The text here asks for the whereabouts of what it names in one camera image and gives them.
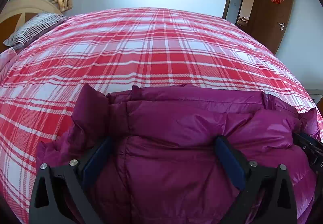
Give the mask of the brown wooden door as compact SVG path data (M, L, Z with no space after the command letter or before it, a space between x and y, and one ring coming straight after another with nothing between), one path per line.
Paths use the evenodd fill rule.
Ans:
M290 19L294 0L284 0L281 4L271 0L254 0L249 22L248 34L276 54ZM283 31L277 24L285 23Z

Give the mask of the beige wooden headboard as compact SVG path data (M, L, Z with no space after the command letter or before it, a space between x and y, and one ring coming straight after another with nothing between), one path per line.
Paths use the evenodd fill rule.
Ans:
M8 49L3 41L40 13L55 13L61 11L47 0L9 0L1 12L1 52Z

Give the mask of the pink floral quilt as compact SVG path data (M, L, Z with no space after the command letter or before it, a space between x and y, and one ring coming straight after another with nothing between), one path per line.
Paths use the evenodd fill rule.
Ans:
M19 55L12 47L0 54L0 82L4 80L8 71L18 59Z

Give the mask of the red white plaid bedsheet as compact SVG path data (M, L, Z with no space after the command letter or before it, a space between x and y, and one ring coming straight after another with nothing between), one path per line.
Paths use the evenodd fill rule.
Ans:
M25 48L1 79L1 195L22 223L37 144L68 129L84 84L102 93L181 84L263 91L298 112L315 107L280 60L222 18L158 8L70 17Z

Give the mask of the magenta down jacket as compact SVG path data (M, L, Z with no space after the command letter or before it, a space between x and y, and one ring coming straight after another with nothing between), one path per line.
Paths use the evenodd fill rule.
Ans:
M318 141L315 109L300 114L261 91L134 86L104 95L84 85L71 118L58 140L39 143L37 169L61 165L63 146L110 138L111 156L88 197L103 223L220 223L239 190L215 155L219 136L249 161L286 165L297 223L315 201L317 172L292 137Z

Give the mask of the striped pillow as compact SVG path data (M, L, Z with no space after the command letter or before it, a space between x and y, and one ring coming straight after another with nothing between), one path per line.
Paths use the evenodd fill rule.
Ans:
M12 33L8 39L3 41L3 44L14 50L23 49L67 19L68 17L60 14L37 14Z

